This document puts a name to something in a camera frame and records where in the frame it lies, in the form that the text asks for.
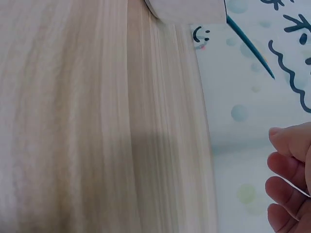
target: blue stick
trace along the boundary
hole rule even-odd
[[[248,39],[245,33],[241,30],[241,28],[233,21],[233,19],[227,15],[227,24],[234,30],[234,32],[242,39],[242,41],[247,45],[247,47],[252,51],[252,53],[257,57],[260,63],[265,67],[268,73],[271,75],[273,79],[275,79],[273,72],[270,67],[266,63],[265,59],[258,51],[258,49],[254,46],[254,44]]]

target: finger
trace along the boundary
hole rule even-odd
[[[304,215],[298,223],[295,233],[310,233],[311,232],[311,213]]]
[[[298,224],[298,221],[278,204],[269,206],[268,220],[276,233],[293,233]]]
[[[305,162],[307,154],[311,153],[311,122],[286,129],[271,128],[269,138],[281,155]]]
[[[311,211],[311,199],[280,177],[271,177],[267,180],[266,192],[297,220]]]
[[[278,152],[268,158],[268,167],[277,175],[287,179],[297,188],[309,194],[305,176],[305,164],[292,157],[285,157]]]

